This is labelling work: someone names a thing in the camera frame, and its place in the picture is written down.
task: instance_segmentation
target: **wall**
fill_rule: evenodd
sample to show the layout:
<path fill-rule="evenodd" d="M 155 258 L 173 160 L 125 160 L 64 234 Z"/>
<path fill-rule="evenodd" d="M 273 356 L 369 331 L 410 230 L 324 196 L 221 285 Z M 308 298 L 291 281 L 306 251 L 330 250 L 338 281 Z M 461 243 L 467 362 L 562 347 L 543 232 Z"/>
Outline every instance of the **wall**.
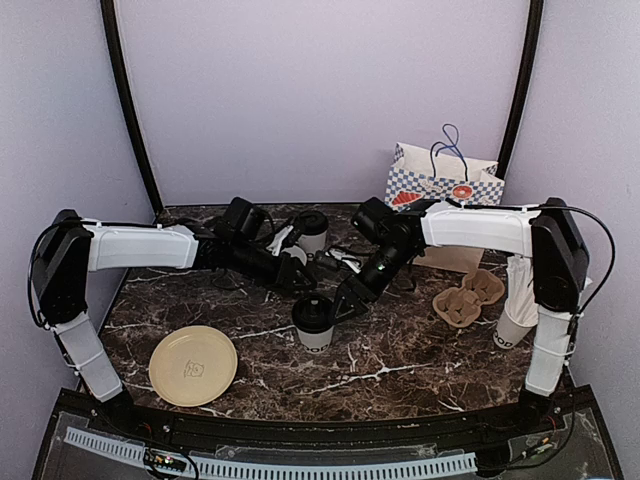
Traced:
<path fill-rule="evenodd" d="M 445 122 L 498 155 L 527 0 L 117 2 L 167 204 L 354 201 Z"/>
<path fill-rule="evenodd" d="M 640 4 L 546 3 L 505 200 L 564 197 L 600 216 L 616 238 L 616 269 L 586 312 L 572 371 L 594 387 L 627 478 L 640 478 Z M 607 240 L 592 223 L 581 228 L 598 281 Z"/>
<path fill-rule="evenodd" d="M 0 1 L 0 478 L 31 478 L 61 386 L 75 377 L 32 324 L 26 269 L 64 207 L 152 219 L 120 112 L 98 0 Z M 122 272 L 93 274 L 99 324 Z"/>

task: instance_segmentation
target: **white slotted strip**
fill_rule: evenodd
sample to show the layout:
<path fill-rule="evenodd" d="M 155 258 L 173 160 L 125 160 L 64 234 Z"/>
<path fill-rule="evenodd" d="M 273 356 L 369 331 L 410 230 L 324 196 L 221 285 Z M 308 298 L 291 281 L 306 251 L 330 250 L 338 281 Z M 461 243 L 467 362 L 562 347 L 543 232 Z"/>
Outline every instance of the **white slotted strip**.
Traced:
<path fill-rule="evenodd" d="M 145 468 L 145 447 L 133 445 L 67 428 L 65 443 L 103 457 L 111 458 L 134 467 Z M 347 466 L 296 466 L 229 462 L 191 455 L 198 465 L 201 479 L 230 480 L 422 480 L 446 478 L 453 475 L 476 472 L 475 454 L 465 453 L 450 457 L 415 460 L 411 462 Z M 159 471 L 176 473 L 175 470 L 157 467 Z M 184 477 L 193 478 L 189 464 Z"/>

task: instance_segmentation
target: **marble table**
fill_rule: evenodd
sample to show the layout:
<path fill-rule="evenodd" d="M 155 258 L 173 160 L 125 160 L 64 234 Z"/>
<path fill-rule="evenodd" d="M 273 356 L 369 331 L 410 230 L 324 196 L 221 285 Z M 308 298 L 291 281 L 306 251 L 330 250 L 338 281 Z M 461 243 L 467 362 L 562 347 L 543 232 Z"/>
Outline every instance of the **marble table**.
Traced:
<path fill-rule="evenodd" d="M 330 221 L 329 243 L 371 250 L 349 225 L 355 205 L 265 206 L 276 223 L 304 209 L 318 209 Z M 159 221 L 181 217 L 206 221 L 224 207 L 169 207 Z M 505 258 L 487 251 L 481 267 L 505 280 Z M 314 271 L 318 291 L 333 297 L 346 272 Z M 411 418 L 515 403 L 524 381 L 533 337 L 504 351 L 491 338 L 504 307 L 483 308 L 470 327 L 459 330 L 440 319 L 431 302 L 460 284 L 462 274 L 414 267 L 366 316 L 336 327 L 321 355 L 305 352 L 291 324 L 295 297 L 285 298 L 235 273 L 133 269 L 102 330 L 101 339 L 135 402 L 208 416 L 280 421 L 362 421 Z M 214 283 L 241 288 L 224 291 Z M 238 352 L 234 382 L 220 398 L 197 408 L 164 402 L 151 387 L 148 366 L 156 345 L 187 325 L 224 332 Z"/>

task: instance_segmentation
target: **round plate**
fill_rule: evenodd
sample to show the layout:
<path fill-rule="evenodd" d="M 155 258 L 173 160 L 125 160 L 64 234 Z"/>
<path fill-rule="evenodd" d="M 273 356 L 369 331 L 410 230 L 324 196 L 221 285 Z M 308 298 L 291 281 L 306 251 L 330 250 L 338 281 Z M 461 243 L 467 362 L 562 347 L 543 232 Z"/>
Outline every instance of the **round plate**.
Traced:
<path fill-rule="evenodd" d="M 215 328 L 192 326 L 167 335 L 149 363 L 151 385 L 179 407 L 204 405 L 224 393 L 238 368 L 236 349 Z"/>

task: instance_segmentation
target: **bag handle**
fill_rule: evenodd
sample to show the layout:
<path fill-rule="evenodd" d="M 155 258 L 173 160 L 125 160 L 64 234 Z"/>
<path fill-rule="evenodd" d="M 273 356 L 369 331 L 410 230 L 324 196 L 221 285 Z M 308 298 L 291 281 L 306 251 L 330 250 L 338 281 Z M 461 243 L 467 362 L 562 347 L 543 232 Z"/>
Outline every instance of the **bag handle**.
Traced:
<path fill-rule="evenodd" d="M 451 135 L 449 135 L 449 132 L 447 132 L 447 127 L 452 127 L 455 130 L 455 140 L 453 140 L 451 138 Z M 468 182 L 469 167 L 467 166 L 467 161 L 464 159 L 464 155 L 462 155 L 462 152 L 458 148 L 458 141 L 460 140 L 460 132 L 458 131 L 458 127 L 456 127 L 452 123 L 445 123 L 444 125 L 442 125 L 442 133 L 444 133 L 444 136 L 447 137 L 447 140 L 449 140 L 451 143 L 447 145 L 446 143 L 438 140 L 436 143 L 431 145 L 431 151 L 429 152 L 429 155 L 431 158 L 431 167 L 433 168 L 433 176 L 436 177 L 436 162 L 433 160 L 433 150 L 436 148 L 436 146 L 440 146 L 440 148 L 436 150 L 435 156 L 437 157 L 442 150 L 451 150 L 460 160 L 462 160 L 462 164 L 464 165 L 464 181 Z"/>

